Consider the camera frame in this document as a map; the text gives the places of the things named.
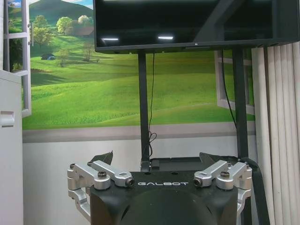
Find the sky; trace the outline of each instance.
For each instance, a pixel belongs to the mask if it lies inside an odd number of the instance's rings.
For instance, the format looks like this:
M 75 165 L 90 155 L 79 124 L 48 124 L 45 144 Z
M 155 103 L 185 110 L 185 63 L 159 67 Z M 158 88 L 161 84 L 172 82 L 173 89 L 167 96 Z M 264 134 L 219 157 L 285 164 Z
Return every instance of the sky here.
M 13 3 L 15 7 L 20 7 L 21 6 L 21 1 L 22 0 L 8 0 L 8 4 Z M 29 4 L 31 4 L 31 3 L 37 2 L 39 0 L 28 0 L 28 1 L 29 1 Z M 93 9 L 93 0 L 63 0 L 63 1 L 80 4 L 80 5 L 83 5 L 83 6 L 86 6 L 86 7 L 89 7 L 89 8 Z

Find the painted window frame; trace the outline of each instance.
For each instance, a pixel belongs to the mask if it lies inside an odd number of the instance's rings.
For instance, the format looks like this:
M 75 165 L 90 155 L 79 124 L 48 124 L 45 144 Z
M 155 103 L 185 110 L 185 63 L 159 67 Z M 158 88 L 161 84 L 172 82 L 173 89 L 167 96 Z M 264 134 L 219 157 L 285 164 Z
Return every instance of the painted window frame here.
M 231 58 L 224 58 L 225 64 L 232 64 Z M 255 107 L 249 103 L 249 83 L 247 67 L 252 66 L 251 60 L 244 60 L 244 74 L 245 74 L 245 92 L 246 92 L 246 111 L 247 114 L 255 115 Z M 217 91 L 217 105 L 219 107 L 229 109 L 229 105 L 226 99 L 223 76 L 222 76 L 222 51 L 215 51 L 215 73 L 216 73 L 216 91 Z M 235 102 L 229 100 L 230 106 L 235 110 Z
M 31 73 L 30 73 L 30 19 L 29 19 L 29 1 L 21 1 L 22 13 L 22 32 L 9 33 L 9 15 L 8 15 L 8 0 L 4 0 L 4 55 L 3 69 L 10 72 L 9 65 L 9 41 L 11 39 L 22 39 L 22 60 L 23 69 L 13 72 L 22 79 L 23 83 L 23 109 L 22 117 L 31 115 Z

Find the curtain fold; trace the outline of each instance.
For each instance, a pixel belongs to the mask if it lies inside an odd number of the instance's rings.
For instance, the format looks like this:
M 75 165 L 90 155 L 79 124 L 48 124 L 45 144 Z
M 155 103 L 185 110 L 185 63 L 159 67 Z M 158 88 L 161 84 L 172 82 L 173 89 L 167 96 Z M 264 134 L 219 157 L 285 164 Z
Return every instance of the curtain fold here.
M 3 69 L 3 21 L 4 17 L 4 0 L 0 0 L 0 69 Z
M 271 224 L 300 224 L 300 46 L 253 49 L 257 151 Z

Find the screw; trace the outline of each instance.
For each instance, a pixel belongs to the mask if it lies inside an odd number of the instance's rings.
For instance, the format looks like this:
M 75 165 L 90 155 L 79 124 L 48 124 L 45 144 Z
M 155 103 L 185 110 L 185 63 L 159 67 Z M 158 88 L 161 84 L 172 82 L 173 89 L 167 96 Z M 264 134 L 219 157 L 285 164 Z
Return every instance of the screw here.
M 127 187 L 131 188 L 135 184 L 135 180 L 134 179 L 128 179 L 125 184 L 126 184 Z
M 197 188 L 200 188 L 200 187 L 202 186 L 202 180 L 194 179 L 194 185 L 195 185 Z
M 220 176 L 221 176 L 222 178 L 224 178 L 224 179 L 228 179 L 228 178 L 230 177 L 230 173 L 227 172 L 227 171 L 222 171 L 222 172 L 220 173 Z
M 98 178 L 105 178 L 107 176 L 105 171 L 101 171 L 98 173 Z

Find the tv screen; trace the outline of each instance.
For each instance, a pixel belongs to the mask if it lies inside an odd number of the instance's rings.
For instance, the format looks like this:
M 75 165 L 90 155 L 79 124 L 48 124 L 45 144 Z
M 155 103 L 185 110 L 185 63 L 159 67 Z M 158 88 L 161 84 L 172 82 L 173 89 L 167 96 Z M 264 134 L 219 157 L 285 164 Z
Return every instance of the tv screen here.
M 299 0 L 94 0 L 98 52 L 189 51 L 299 40 Z

